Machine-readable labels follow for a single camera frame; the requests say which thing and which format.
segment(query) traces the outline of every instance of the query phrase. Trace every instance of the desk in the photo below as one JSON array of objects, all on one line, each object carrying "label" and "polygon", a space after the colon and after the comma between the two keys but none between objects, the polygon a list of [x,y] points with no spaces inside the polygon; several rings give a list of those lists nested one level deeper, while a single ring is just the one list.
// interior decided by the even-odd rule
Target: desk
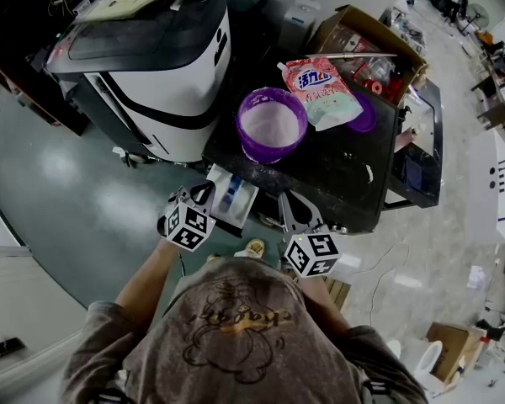
[{"label": "desk", "polygon": [[[364,94],[375,107],[378,118],[371,132],[358,133],[346,125],[317,132],[309,125],[295,152],[269,165],[251,161],[242,151],[234,120],[235,104],[256,88],[286,88],[277,63],[295,58],[270,47],[260,62],[249,60],[247,85],[232,98],[234,105],[221,115],[203,156],[207,162],[259,187],[271,199],[285,189],[303,194],[329,225],[345,226],[352,233],[373,231],[384,207],[398,127],[398,110],[383,98],[347,81],[350,89]],[[278,218],[276,202],[271,209],[275,209],[271,216],[275,213],[274,218]]]},{"label": "desk", "polygon": [[488,66],[487,71],[489,76],[476,84],[471,91],[480,89],[486,98],[494,98],[495,103],[485,112],[477,115],[477,119],[485,119],[490,125],[487,129],[502,125],[505,123],[505,96],[501,90],[502,82],[497,77],[496,73]]},{"label": "desk", "polygon": [[385,203],[386,210],[414,205],[429,208],[439,203],[444,156],[441,94],[438,86],[427,79],[418,96],[433,111],[432,151],[428,153],[412,142],[395,154],[389,189],[405,199]]}]

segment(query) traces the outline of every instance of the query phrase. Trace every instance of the detergent pouch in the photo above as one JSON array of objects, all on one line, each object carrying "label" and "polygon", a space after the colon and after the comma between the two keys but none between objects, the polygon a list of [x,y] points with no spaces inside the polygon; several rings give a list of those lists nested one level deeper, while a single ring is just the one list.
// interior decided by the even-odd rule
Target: detergent pouch
[{"label": "detergent pouch", "polygon": [[358,117],[363,108],[326,57],[278,64],[288,89],[306,109],[309,123],[325,130]]}]

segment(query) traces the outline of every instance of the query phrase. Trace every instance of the green floor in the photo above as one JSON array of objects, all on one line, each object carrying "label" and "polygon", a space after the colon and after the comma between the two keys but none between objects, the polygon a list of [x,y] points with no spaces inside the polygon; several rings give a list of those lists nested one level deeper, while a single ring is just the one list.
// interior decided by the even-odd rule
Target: green floor
[{"label": "green floor", "polygon": [[[94,126],[82,137],[46,124],[0,88],[0,210],[40,265],[84,306],[113,300],[157,244],[156,221],[171,191],[198,179],[170,163],[127,168]],[[215,228],[197,252],[185,253],[187,274],[211,253],[266,241],[278,262],[282,232],[249,219],[243,239]],[[163,299],[181,276],[173,265]]]}]

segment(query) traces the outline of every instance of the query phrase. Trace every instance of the metal frame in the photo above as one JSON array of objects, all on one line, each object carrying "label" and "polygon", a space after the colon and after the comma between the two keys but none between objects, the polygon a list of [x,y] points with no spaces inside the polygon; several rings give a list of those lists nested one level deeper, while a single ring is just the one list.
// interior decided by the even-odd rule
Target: metal frame
[{"label": "metal frame", "polygon": [[[444,125],[441,109],[441,95],[439,88],[432,81],[427,80],[424,87],[418,91],[419,98],[428,104],[434,112],[434,140],[433,157],[413,143],[408,144],[395,153],[391,175],[389,177],[388,189],[403,197],[405,200],[393,203],[384,203],[384,210],[397,210],[408,206],[420,206],[430,208],[439,203],[439,192],[441,188],[441,172],[443,166],[444,150]],[[428,177],[428,181],[433,185],[434,190],[427,193],[417,191],[406,185],[398,172],[403,166],[406,157],[421,165],[423,177]]]}]

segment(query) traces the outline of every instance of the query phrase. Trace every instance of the cartoon print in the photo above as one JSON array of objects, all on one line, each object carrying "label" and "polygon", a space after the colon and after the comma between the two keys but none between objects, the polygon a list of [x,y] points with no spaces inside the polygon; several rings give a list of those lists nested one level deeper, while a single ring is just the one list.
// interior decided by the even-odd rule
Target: cartoon print
[{"label": "cartoon print", "polygon": [[262,305],[250,282],[214,282],[202,313],[191,322],[195,330],[185,337],[183,360],[193,366],[210,366],[233,375],[236,381],[262,381],[269,366],[284,349],[280,328],[292,324],[287,310]]}]

